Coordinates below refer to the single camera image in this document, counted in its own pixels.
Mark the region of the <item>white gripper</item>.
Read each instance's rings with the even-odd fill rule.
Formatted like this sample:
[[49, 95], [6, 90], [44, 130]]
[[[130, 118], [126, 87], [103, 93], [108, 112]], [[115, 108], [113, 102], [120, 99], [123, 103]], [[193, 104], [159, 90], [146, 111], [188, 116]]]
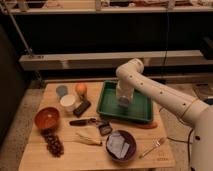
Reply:
[[116, 97], [118, 100], [126, 99], [129, 102], [133, 99], [134, 89], [125, 81], [119, 80], [116, 85]]

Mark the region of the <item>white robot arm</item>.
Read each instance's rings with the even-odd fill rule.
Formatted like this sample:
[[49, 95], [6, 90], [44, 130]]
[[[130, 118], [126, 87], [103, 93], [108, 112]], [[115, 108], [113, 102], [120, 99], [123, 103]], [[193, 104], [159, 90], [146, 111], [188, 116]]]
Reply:
[[213, 171], [213, 105], [142, 75], [143, 62], [131, 59], [116, 69], [116, 97], [127, 107], [137, 90], [194, 129], [190, 170]]

